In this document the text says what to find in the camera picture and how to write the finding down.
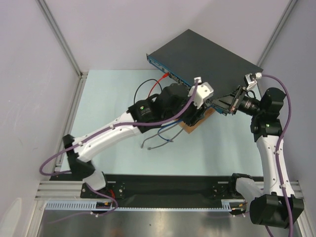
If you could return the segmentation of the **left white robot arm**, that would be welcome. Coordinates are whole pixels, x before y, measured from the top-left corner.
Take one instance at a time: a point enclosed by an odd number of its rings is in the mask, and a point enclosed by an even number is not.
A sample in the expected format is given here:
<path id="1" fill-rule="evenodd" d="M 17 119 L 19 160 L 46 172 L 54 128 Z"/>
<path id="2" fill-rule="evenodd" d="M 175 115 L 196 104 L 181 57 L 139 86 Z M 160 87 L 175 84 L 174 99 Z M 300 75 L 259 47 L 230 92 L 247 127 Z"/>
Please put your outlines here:
<path id="1" fill-rule="evenodd" d="M 184 85 L 172 84 L 160 94 L 137 101 L 121 116 L 95 132 L 82 137 L 70 134 L 64 136 L 71 173 L 91 187 L 97 197 L 106 196 L 109 186 L 105 176 L 92 163 L 97 154 L 121 140 L 159 128 L 176 119 L 188 126 L 196 124 L 213 92 L 208 83 L 196 83 L 190 90 Z"/>

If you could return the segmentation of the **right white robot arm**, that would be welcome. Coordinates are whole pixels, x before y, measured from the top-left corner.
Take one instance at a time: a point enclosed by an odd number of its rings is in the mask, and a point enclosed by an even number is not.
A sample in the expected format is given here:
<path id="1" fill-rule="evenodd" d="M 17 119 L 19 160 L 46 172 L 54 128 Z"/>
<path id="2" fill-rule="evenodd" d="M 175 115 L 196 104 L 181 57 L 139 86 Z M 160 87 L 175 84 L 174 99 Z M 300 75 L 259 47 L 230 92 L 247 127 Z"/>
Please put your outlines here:
<path id="1" fill-rule="evenodd" d="M 210 100 L 225 115 L 237 111 L 250 115 L 250 131 L 259 150 L 264 187 L 260 189 L 250 175 L 233 173 L 227 192 L 232 198 L 243 197 L 253 224 L 290 228 L 304 210 L 302 199 L 296 198 L 290 185 L 283 155 L 285 129 L 278 119 L 286 94 L 270 87 L 260 100 L 250 98 L 244 87 Z"/>

